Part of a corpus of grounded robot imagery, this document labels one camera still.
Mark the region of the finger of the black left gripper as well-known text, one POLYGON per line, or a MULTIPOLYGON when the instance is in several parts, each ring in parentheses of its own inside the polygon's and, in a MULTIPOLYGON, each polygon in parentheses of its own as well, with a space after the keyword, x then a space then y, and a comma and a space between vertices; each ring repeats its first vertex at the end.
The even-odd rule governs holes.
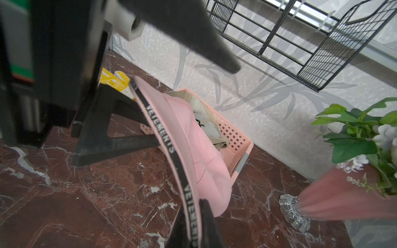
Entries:
POLYGON ((119 1, 138 18, 229 73, 241 66, 211 24, 201 1, 119 1))

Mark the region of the pink baseball cap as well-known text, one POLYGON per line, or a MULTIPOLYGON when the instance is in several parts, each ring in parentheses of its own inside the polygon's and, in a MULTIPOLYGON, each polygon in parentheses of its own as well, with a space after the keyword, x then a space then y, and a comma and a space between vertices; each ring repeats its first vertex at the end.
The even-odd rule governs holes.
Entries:
POLYGON ((206 143, 210 148, 214 145, 206 134, 203 145, 194 143, 201 134, 192 131, 197 122, 190 104, 157 91, 138 76, 131 79, 129 87, 169 162, 181 195, 188 239, 198 248, 203 237, 200 200, 209 202, 215 219, 226 211, 233 185, 228 170, 215 159, 215 165, 205 168, 197 182, 195 168, 200 153, 193 149, 205 148, 206 143))

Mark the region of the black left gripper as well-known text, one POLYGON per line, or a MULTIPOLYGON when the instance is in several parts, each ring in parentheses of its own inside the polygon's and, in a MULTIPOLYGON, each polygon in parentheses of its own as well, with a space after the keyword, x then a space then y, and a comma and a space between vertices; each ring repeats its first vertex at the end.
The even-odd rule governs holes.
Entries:
MULTIPOLYGON (((39 148, 69 127, 99 79, 107 1, 1 1, 1 138, 39 148)), ((159 146, 156 136, 109 137, 112 114, 148 122, 139 105, 100 84, 82 122, 72 165, 84 167, 159 146)))

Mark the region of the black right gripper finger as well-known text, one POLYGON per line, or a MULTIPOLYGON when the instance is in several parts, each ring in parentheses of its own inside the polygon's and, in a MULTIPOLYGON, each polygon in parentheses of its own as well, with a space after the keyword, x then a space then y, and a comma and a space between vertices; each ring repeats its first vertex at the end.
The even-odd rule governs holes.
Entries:
MULTIPOLYGON (((198 247, 225 248, 213 212, 206 199, 200 200, 200 211, 202 215, 203 237, 201 239, 201 245, 198 247)), ((193 248, 193 244, 189 241, 187 236, 186 226, 183 207, 180 207, 173 222, 169 238, 165 244, 166 248, 193 248)))

